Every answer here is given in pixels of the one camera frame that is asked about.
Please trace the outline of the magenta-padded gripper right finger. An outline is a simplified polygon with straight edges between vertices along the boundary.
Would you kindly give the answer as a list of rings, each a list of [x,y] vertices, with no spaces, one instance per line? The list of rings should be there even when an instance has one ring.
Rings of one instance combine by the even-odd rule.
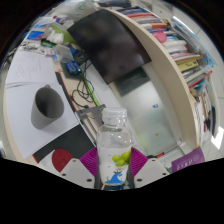
[[[148,159],[139,150],[132,148],[128,182],[131,189],[140,188],[169,175],[166,168],[156,159]]]

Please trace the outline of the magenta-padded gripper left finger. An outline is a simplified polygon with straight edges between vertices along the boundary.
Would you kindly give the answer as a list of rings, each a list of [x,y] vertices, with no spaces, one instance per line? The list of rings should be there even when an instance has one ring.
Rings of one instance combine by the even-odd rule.
[[[98,173],[97,149],[93,148],[80,159],[72,158],[63,168],[60,175],[81,187],[93,189]]]

